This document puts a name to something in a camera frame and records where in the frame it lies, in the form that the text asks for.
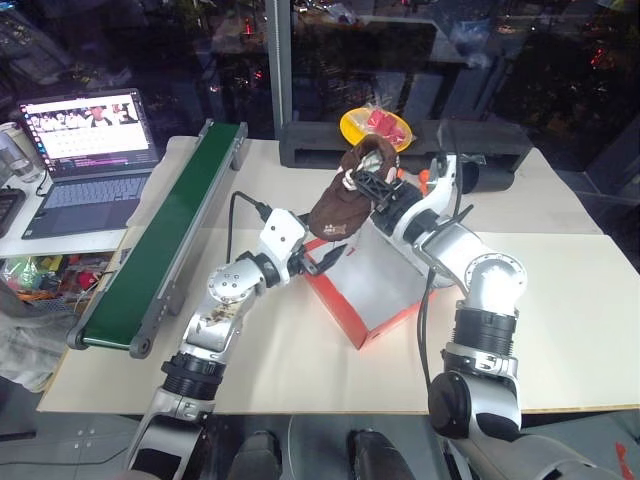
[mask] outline person's shoe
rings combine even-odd
[[[256,432],[236,453],[227,480],[277,480],[282,475],[282,453],[278,439],[269,432]]]
[[[400,452],[379,432],[352,431],[347,449],[351,472],[358,480],[415,480]]]
[[[342,156],[337,175],[311,210],[311,233],[329,242],[356,233],[371,213],[371,201],[358,192],[353,173],[366,170],[391,183],[397,169],[398,154],[387,140],[378,135],[364,137]]]

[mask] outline laptop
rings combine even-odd
[[[159,159],[136,89],[20,102],[53,185],[25,240],[115,230]]]

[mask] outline orange clip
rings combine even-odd
[[[422,170],[418,175],[418,180],[420,180],[420,191],[422,192],[422,196],[426,197],[427,193],[429,193],[429,187],[427,186],[427,182],[429,182],[429,170]]]

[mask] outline glass window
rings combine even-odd
[[[424,119],[522,125],[584,168],[639,110],[633,0],[292,0],[292,119],[374,103]]]
[[[135,87],[159,148],[208,117],[272,138],[262,0],[0,2],[0,113],[19,100]]]

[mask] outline silver robot arm segment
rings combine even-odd
[[[306,234],[295,215],[274,209],[260,233],[256,255],[246,252],[209,276],[178,352],[162,366],[167,377],[129,448],[129,470],[172,480],[197,470],[206,422],[244,317],[258,296],[286,285],[301,271]]]
[[[362,193],[376,205],[371,221],[381,235],[425,276],[433,269],[465,297],[442,352],[444,372],[429,388],[434,430],[449,442],[464,479],[471,479],[469,466],[483,480],[619,478],[555,440],[520,432],[518,361],[511,349],[527,276],[518,260],[489,248],[459,218],[441,215],[455,162],[455,155],[446,155],[432,165],[436,175],[424,198],[405,182],[378,185],[375,193],[382,194],[372,194],[368,184],[375,179],[359,174]]]

